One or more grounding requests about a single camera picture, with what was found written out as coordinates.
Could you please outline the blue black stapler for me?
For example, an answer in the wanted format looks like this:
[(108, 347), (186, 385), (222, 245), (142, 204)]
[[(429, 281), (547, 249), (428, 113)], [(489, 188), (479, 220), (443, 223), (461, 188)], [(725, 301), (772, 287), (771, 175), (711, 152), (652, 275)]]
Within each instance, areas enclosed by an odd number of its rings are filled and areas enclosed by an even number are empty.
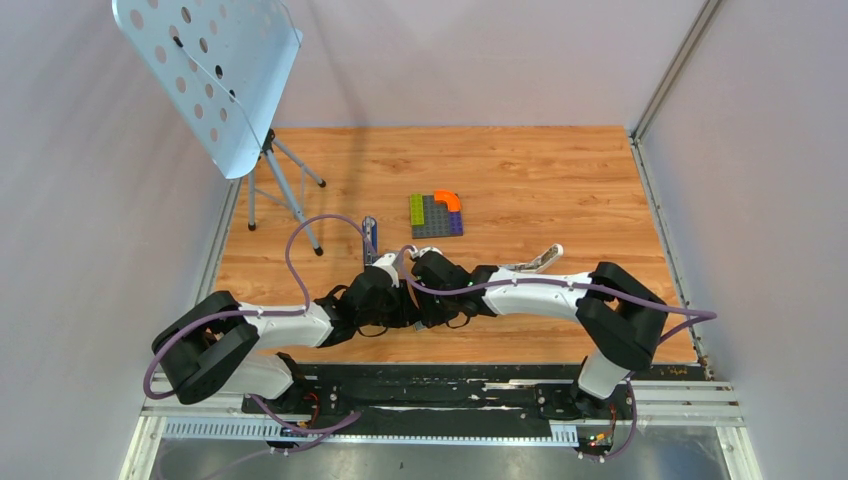
[(362, 231), (365, 235), (363, 241), (363, 265), (373, 265), (379, 258), (377, 221), (372, 216), (365, 216), (362, 221)]

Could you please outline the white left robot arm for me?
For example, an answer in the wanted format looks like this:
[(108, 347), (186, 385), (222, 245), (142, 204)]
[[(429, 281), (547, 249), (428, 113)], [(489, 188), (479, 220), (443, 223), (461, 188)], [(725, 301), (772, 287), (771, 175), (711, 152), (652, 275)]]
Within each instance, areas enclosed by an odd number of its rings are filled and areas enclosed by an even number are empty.
[(386, 269), (366, 268), (307, 307), (263, 310), (216, 291), (163, 330), (151, 349), (184, 405), (219, 392), (256, 394), (283, 413), (298, 411), (306, 386), (294, 378), (289, 358), (264, 350), (289, 346), (328, 348), (366, 327), (400, 329), (421, 318), (405, 281)]

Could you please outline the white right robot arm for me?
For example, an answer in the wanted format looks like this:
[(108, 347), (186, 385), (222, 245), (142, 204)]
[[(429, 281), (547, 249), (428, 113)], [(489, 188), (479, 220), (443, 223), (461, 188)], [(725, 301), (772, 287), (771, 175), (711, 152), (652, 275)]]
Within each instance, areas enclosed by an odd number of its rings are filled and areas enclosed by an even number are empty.
[(650, 367), (669, 315), (662, 299), (611, 262), (573, 275), (493, 265), (466, 273), (428, 251), (404, 274), (417, 291), (442, 298), (467, 317), (529, 314), (581, 325), (595, 350), (570, 393), (575, 411), (589, 418), (609, 407), (622, 380)]

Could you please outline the white stapler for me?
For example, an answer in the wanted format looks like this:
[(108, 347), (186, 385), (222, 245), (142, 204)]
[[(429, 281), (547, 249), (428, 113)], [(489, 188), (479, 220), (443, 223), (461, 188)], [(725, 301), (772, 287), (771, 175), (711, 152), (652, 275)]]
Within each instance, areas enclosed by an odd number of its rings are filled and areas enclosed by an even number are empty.
[(555, 264), (564, 253), (564, 247), (559, 243), (555, 243), (529, 262), (504, 264), (503, 268), (515, 272), (542, 273)]

